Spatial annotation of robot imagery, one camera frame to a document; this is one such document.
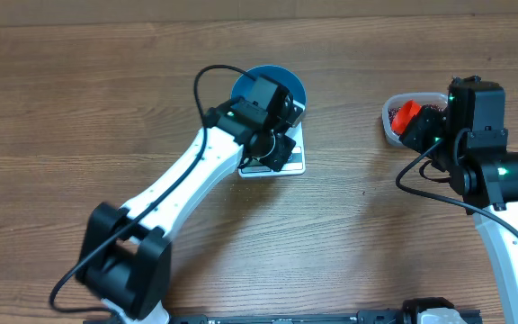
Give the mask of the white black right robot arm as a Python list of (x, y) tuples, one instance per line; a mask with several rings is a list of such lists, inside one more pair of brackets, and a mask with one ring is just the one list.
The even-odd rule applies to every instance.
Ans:
[(518, 152), (507, 148), (505, 90), (479, 76), (454, 78), (444, 110), (421, 107), (406, 120), (400, 142), (418, 152), (414, 164), (448, 173), (458, 199), (413, 189), (417, 196), (463, 208), (487, 250), (508, 323), (518, 323)]

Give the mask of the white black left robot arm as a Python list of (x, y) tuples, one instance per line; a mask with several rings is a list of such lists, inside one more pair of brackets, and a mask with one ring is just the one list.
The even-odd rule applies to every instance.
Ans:
[(115, 208), (91, 213), (75, 278), (104, 304), (110, 323), (166, 323), (175, 237), (226, 176), (301, 175), (306, 170), (301, 120), (307, 93), (276, 66), (254, 67), (226, 102), (203, 115), (190, 147), (148, 189)]

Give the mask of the red measuring scoop blue handle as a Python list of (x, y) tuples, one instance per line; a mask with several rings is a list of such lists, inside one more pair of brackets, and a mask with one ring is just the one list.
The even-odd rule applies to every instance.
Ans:
[(401, 135), (410, 121), (422, 110), (422, 106), (414, 100), (405, 102), (398, 108), (389, 111), (390, 126), (394, 133)]

